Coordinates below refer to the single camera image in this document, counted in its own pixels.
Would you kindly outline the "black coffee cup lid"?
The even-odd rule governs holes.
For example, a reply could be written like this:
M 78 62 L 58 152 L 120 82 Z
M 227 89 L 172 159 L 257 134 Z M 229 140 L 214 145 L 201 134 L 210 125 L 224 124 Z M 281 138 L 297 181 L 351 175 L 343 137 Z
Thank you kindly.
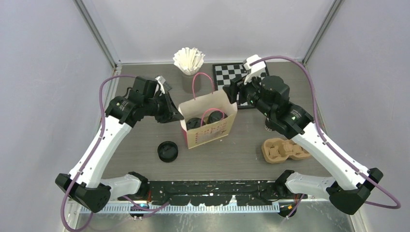
M 186 129 L 189 131 L 189 130 L 192 130 L 192 129 L 197 129 L 197 128 L 203 126 L 203 125 L 204 125 L 204 122 L 201 118 L 193 117 L 193 118 L 190 118 L 186 122 Z

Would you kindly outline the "paper gift bag pink handles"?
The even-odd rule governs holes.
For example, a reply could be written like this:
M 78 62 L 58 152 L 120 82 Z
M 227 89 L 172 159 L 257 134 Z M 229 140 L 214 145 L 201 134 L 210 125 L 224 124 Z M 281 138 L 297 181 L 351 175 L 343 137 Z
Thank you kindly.
M 180 126 L 189 149 L 206 144 L 216 139 L 225 137 L 231 131 L 237 115 L 237 103 L 231 104 L 223 90 L 216 90 L 202 96 L 193 93 L 193 99 L 180 103 L 179 112 L 184 119 Z M 219 122 L 207 124 L 209 114 L 215 110 L 226 113 L 227 117 Z M 186 122 L 193 117 L 199 117 L 204 125 L 192 130 L 186 129 Z

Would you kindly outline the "stack of black lids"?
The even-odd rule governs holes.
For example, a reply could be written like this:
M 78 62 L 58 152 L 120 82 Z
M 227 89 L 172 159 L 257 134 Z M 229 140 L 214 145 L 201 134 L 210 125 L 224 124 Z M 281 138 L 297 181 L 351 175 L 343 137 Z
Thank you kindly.
M 163 162 L 173 162 L 178 156 L 178 146 L 172 141 L 164 141 L 157 148 L 159 159 Z

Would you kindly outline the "stack of paper cups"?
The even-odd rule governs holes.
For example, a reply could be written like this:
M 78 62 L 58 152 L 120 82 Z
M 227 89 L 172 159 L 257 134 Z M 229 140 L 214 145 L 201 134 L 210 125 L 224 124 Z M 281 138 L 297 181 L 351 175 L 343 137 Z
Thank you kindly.
M 267 131 L 274 131 L 274 129 L 272 128 L 271 121 L 268 118 L 265 119 L 264 124 L 265 124 L 265 129 Z

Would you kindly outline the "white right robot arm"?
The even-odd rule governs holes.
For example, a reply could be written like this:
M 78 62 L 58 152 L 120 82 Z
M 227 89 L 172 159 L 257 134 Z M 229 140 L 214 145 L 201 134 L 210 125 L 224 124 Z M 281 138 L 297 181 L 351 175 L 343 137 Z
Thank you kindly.
M 316 127 L 312 115 L 289 100 L 290 88 L 279 76 L 254 77 L 248 83 L 238 77 L 222 89 L 231 103 L 254 106 L 266 117 L 268 129 L 300 145 L 331 174 L 318 177 L 285 170 L 275 181 L 278 196 L 286 199 L 293 194 L 313 195 L 353 215 L 370 196 L 372 182 L 382 179 L 378 168 L 368 169 L 337 145 L 330 148 L 331 139 Z

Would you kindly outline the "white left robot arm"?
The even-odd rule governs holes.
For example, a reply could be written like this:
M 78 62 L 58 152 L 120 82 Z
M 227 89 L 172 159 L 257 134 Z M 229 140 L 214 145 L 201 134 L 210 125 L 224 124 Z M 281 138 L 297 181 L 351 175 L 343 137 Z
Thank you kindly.
M 122 140 L 138 121 L 146 116 L 153 116 L 158 123 L 183 119 L 164 84 L 162 76 L 154 79 L 135 76 L 127 94 L 114 97 L 101 110 L 101 127 L 92 143 L 70 172 L 58 174 L 55 180 L 70 199 L 98 213 L 110 200 L 129 195 L 143 200 L 148 195 L 148 179 L 136 172 L 111 179 L 102 179 L 102 174 Z

